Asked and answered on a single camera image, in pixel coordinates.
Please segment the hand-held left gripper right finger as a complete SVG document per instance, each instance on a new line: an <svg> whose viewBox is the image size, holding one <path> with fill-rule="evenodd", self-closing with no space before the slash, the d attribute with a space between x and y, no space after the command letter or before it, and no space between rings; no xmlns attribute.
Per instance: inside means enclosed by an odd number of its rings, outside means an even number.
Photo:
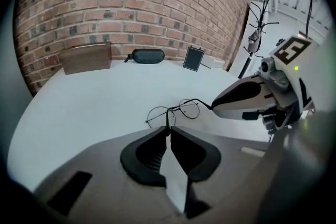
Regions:
<svg viewBox="0 0 336 224"><path fill-rule="evenodd" d="M187 175L183 212L172 223L257 223L272 143L171 128L171 150Z"/></svg>

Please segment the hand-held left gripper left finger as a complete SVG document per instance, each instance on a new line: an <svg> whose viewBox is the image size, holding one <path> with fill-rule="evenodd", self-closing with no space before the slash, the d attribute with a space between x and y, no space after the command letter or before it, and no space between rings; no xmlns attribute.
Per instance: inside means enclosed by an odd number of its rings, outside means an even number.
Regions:
<svg viewBox="0 0 336 224"><path fill-rule="evenodd" d="M93 144L51 172L35 195L71 223L178 223L160 161L165 127Z"/></svg>

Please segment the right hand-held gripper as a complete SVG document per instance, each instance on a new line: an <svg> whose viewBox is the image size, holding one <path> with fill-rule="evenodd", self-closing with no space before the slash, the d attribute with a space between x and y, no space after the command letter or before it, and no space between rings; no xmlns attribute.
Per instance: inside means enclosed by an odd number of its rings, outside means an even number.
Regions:
<svg viewBox="0 0 336 224"><path fill-rule="evenodd" d="M269 134L298 121L303 111L314 108L300 70L318 47L315 41L297 36L280 40L261 60L259 77L236 81L216 97L212 111L224 119L243 120L247 113L248 120L256 120L260 112L272 108L262 121ZM263 89L264 82L272 94Z"/></svg>

